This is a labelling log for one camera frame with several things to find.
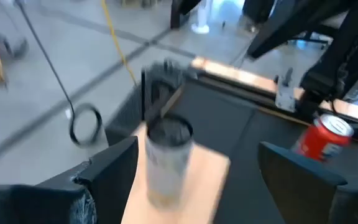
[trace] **red soda can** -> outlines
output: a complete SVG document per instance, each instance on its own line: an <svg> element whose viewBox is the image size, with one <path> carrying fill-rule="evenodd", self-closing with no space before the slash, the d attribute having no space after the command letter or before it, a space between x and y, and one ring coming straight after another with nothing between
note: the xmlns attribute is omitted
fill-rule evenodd
<svg viewBox="0 0 358 224"><path fill-rule="evenodd" d="M346 121L323 114L299 138L294 150L311 159L326 161L339 154L350 143L352 135L353 128Z"/></svg>

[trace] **white base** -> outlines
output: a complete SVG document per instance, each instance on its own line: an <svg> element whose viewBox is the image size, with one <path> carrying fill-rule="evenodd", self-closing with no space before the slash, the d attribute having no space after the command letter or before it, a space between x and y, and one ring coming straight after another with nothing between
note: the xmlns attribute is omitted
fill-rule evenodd
<svg viewBox="0 0 358 224"><path fill-rule="evenodd" d="M196 34L207 34L207 33L209 33L209 26L208 25L204 25L204 26L199 27L198 24L192 24L191 29Z"/></svg>

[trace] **gray concrete floor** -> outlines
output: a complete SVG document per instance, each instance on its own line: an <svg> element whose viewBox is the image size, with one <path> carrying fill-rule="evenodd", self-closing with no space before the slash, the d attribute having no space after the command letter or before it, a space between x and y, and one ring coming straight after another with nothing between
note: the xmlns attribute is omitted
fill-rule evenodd
<svg viewBox="0 0 358 224"><path fill-rule="evenodd" d="M300 77L322 54L318 45L285 45L254 63L239 65L252 39L238 25L241 6L237 1L215 0L211 32L196 35L190 24L168 31L170 2L146 10L122 8L113 1L109 4L121 49L126 55L140 51L129 60L138 80L141 68L156 60L170 57L187 65L194 55L269 78L292 66ZM75 104L92 103L105 121L111 118L133 83L118 66L121 59L100 1L34 0L28 12ZM24 58L4 63L9 83L6 90L0 88L0 184L38 184L105 149L107 143L105 137L94 147L78 148L71 143L64 95L17 9L9 13L28 39L30 50ZM227 22L224 29L222 21ZM156 37L157 44L145 47ZM92 116L84 114L78 124L80 134L85 135L93 125Z"/></svg>

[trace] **soda can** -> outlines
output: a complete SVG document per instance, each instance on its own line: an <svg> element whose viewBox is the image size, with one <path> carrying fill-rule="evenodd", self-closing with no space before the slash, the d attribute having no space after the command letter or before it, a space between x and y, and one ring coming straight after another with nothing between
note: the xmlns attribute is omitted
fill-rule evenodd
<svg viewBox="0 0 358 224"><path fill-rule="evenodd" d="M343 119L323 114L301 135L294 151L317 161L326 161L338 155L347 146L353 128Z"/></svg>
<svg viewBox="0 0 358 224"><path fill-rule="evenodd" d="M147 196L156 207L174 207L180 201L193 128L185 119L167 114L147 125Z"/></svg>

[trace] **metal bracket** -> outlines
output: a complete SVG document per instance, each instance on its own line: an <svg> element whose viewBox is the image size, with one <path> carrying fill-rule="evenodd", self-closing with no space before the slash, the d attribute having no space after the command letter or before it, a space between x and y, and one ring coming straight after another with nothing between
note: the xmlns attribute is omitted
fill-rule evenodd
<svg viewBox="0 0 358 224"><path fill-rule="evenodd" d="M293 86L291 86L292 72L293 69L289 68L286 74L276 77L277 94L275 104L280 109L295 112L295 97Z"/></svg>

